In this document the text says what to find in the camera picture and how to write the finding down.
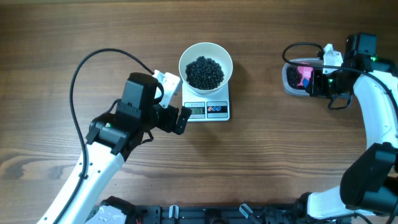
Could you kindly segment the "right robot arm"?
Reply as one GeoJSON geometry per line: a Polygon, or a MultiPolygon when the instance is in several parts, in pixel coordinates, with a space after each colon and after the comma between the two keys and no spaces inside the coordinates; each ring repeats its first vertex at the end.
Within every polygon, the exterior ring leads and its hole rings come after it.
{"type": "Polygon", "coordinates": [[[376,53],[377,37],[359,32],[346,39],[343,54],[328,44],[317,58],[286,60],[296,68],[310,67],[301,84],[309,96],[357,98],[366,132],[365,152],[345,171],[338,186],[305,193],[297,199],[292,222],[342,223],[349,218],[397,216],[397,66],[376,53]]]}

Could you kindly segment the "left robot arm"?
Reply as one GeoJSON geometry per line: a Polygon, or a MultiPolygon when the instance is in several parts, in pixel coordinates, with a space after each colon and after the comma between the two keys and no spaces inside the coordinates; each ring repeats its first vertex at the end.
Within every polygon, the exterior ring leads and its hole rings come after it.
{"type": "Polygon", "coordinates": [[[181,78],[171,73],[131,73],[122,97],[90,123],[76,166],[39,222],[86,222],[104,188],[130,153],[146,143],[145,134],[154,128],[183,134],[191,111],[170,105],[181,83],[181,78]]]}

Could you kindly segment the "pink scoop blue handle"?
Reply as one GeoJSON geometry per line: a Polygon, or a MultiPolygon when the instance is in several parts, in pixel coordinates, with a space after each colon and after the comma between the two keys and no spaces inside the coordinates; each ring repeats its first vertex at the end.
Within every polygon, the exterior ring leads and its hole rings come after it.
{"type": "Polygon", "coordinates": [[[299,88],[306,88],[310,83],[314,69],[312,67],[298,66],[298,73],[301,74],[301,81],[297,85],[299,88]]]}

